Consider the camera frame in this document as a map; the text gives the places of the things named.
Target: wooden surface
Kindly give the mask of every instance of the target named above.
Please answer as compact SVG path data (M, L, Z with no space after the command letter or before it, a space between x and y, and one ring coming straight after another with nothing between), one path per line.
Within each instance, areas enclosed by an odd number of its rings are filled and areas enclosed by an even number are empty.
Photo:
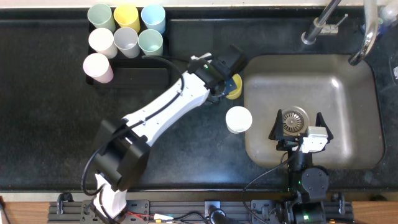
M354 215L358 223L398 223L398 202L354 202ZM6 209L11 224L47 223L48 202L8 202Z

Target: yellow cup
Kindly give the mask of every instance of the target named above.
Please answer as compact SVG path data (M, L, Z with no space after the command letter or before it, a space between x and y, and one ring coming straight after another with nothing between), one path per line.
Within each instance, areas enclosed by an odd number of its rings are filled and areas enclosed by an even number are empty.
M236 90L231 91L231 93L229 93L226 98L230 100L235 100L238 99L238 97L240 97L242 94L242 78L240 75L235 74L234 76L232 76L232 79L236 84Z
M120 27L133 28L137 33L139 32L139 16L138 10L133 4L122 4L113 12L113 17L118 22Z

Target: chrome faucet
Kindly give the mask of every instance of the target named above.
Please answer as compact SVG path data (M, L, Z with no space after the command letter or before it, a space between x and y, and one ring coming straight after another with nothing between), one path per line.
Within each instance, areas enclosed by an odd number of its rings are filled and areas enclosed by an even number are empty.
M326 21L329 19L331 13L337 8L341 0L331 0L327 7L323 10L318 18L315 18L309 30L304 32L301 36L304 44L313 44L317 40L317 36L326 26ZM377 36L377 29L379 26L379 18L377 14L377 3L376 0L364 0L364 11L365 11L365 35L358 53L352 55L348 62L350 65L357 65L367 54L371 51L374 41Z

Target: white cup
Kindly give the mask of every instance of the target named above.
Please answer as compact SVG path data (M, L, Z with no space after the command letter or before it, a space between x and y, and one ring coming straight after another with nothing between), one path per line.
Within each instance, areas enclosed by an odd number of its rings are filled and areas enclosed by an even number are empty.
M87 56L83 62L83 70L100 83L108 83L113 78L113 71L108 59L100 53Z
M161 5L146 6L141 11L141 18L148 29L154 29L160 34L166 30L166 12Z
M163 54L163 37L156 30L144 30L138 37L138 45L146 55Z
M225 121L229 131L239 134L250 128L252 116L250 111L243 106L234 106L226 113Z
M101 3L92 6L87 12L87 18L96 28L106 28L111 32L116 29L112 10L106 4Z
M113 36L114 44L128 58L135 58L139 55L138 34L130 27L118 29Z
M105 55L107 58L114 58L118 54L118 49L113 43L113 34L108 29L95 29L88 37L88 44L96 52Z

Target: sink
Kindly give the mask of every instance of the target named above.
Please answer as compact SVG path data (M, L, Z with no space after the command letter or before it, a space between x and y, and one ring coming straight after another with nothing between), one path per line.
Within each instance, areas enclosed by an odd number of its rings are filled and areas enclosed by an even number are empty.
M262 55L244 69L244 106L253 123L246 131L249 157L274 167L284 152L268 139L283 110L285 134L314 126L321 112L334 140L313 155L327 169L367 169L384 155L384 140L372 69L348 63L349 55Z

